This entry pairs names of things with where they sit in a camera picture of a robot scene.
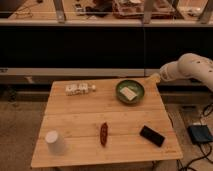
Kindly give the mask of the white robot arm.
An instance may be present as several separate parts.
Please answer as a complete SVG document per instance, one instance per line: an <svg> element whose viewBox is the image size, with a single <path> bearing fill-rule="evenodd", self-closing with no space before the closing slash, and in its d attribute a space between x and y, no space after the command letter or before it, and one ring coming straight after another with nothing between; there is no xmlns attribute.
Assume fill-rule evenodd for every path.
<svg viewBox="0 0 213 171"><path fill-rule="evenodd" d="M178 60L165 63L153 74L164 81L194 78L213 86L213 60L195 53L185 53Z"/></svg>

